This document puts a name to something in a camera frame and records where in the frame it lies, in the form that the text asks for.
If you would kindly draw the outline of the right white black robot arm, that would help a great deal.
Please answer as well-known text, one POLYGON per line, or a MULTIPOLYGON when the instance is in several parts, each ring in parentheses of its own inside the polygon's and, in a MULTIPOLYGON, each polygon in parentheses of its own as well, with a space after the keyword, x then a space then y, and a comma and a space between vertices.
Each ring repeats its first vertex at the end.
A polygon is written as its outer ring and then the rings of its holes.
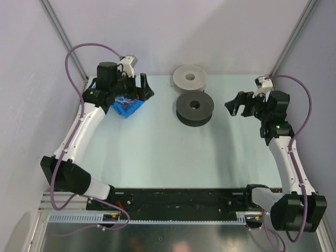
POLYGON ((242 197, 243 207, 254 211, 261 207, 269 212, 275 230, 315 232, 327 208, 327 200, 318 195, 305 175, 296 149, 295 133, 286 120, 290 96, 272 91, 269 96, 240 91, 225 103, 231 116, 244 106, 242 116, 261 122, 260 136, 271 151, 280 175, 282 196, 264 185, 250 184, 242 197))

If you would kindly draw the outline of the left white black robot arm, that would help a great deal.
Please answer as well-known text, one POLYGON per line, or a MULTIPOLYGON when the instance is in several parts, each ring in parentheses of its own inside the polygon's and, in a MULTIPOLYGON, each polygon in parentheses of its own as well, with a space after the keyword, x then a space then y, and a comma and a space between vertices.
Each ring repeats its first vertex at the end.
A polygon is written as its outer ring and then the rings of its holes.
POLYGON ((41 160, 41 168, 51 188, 97 198, 98 204, 106 210, 115 206, 112 186, 93 179, 81 167, 81 161, 93 133, 116 98, 147 101, 154 96, 146 74, 140 75, 141 85, 136 86, 136 61, 135 56, 128 55, 119 63, 101 62, 97 66, 95 84, 83 92, 83 104, 68 134, 52 156, 44 156, 41 160))

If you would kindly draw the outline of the black filament spool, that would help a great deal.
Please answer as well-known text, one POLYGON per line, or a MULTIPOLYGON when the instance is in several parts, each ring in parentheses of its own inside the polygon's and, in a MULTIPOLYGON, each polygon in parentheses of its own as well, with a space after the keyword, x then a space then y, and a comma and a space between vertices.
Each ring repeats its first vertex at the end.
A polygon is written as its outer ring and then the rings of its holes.
POLYGON ((203 91, 190 91, 181 94, 176 101, 176 116, 189 127, 201 127, 212 118, 213 99, 203 91))

